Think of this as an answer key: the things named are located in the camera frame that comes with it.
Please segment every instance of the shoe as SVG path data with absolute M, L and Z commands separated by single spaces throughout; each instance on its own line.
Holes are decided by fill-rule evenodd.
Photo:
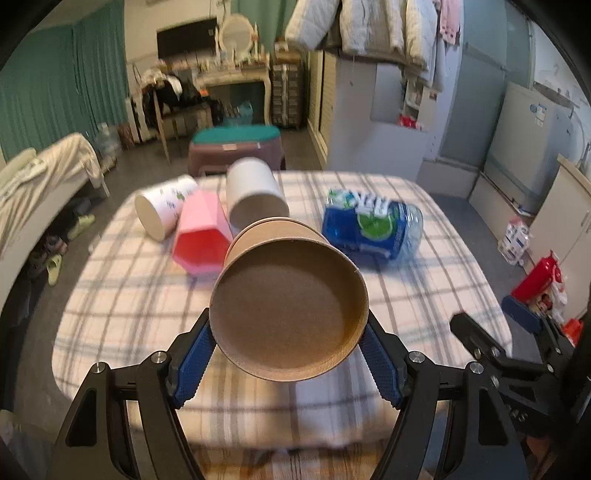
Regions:
M 27 277 L 31 280 L 37 278 L 39 274 L 45 270 L 46 262 L 47 252 L 45 250 L 42 250 L 41 252 L 31 252 L 28 258 L 29 267 L 27 269 Z
M 84 230 L 92 225 L 95 220 L 96 217 L 92 214 L 79 216 L 74 228 L 68 232 L 68 240 L 74 240 L 78 235 L 80 235 Z
M 65 255 L 68 251 L 68 244 L 57 235 L 47 235 L 45 239 L 45 249 L 50 255 Z
M 47 272 L 49 273 L 47 282 L 50 287 L 57 283 L 57 279 L 60 276 L 62 260 L 61 255 L 53 255 L 53 257 L 47 260 Z

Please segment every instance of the blue gripper pad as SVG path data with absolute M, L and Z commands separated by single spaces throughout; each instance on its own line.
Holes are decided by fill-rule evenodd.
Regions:
M 402 402 L 402 394 L 398 390 L 398 374 L 386 350 L 380 343 L 374 330 L 367 325 L 359 340 L 359 347 L 365 357 L 379 394 L 388 400 L 393 407 Z
M 527 305 L 521 303 L 510 295 L 507 295 L 501 300 L 501 310 L 528 332 L 536 335 L 542 331 L 542 322 L 540 318 L 532 312 Z
M 197 393 L 197 387 L 203 378 L 215 347 L 216 341 L 208 324 L 201 330 L 197 340 L 195 340 L 178 369 L 178 386 L 173 396 L 176 408 L 182 407 L 187 400 L 193 398 Z

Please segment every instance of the television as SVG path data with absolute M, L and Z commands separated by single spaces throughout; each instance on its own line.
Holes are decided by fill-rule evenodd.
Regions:
M 215 54 L 217 18 L 177 25 L 156 33 L 158 58 L 165 60 L 187 53 Z

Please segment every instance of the checkered blanket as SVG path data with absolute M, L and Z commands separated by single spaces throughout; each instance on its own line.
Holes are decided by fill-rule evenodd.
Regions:
M 318 230 L 331 187 L 417 205 L 424 215 L 424 237 L 414 260 L 395 268 L 373 257 L 353 258 L 376 318 L 409 350 L 464 367 L 471 357 L 451 334 L 449 320 L 465 310 L 511 353 L 508 325 L 478 263 L 415 183 L 335 172 L 282 172 L 277 180 L 291 216 Z M 224 177 L 199 183 L 225 205 Z M 146 236 L 133 196 L 115 214 L 72 292 L 56 337 L 53 372 L 66 396 L 74 397 L 96 361 L 116 368 L 166 350 L 209 305 L 216 276 L 189 277 L 170 257 L 172 241 L 159 244 Z M 390 435 L 397 411 L 379 396 L 358 347 L 335 369 L 295 383 L 254 378 L 216 348 L 195 398 L 179 418 L 190 442 L 211 448 L 340 448 L 379 445 Z M 139 424 L 137 410 L 130 411 L 130 419 Z M 378 451 L 376 446 L 371 455 Z

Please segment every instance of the white refrigerator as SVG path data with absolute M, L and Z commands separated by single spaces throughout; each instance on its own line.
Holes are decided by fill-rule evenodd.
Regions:
M 484 172 L 517 208 L 537 213 L 544 202 L 558 154 L 570 152 L 569 115 L 541 93 L 509 82 Z

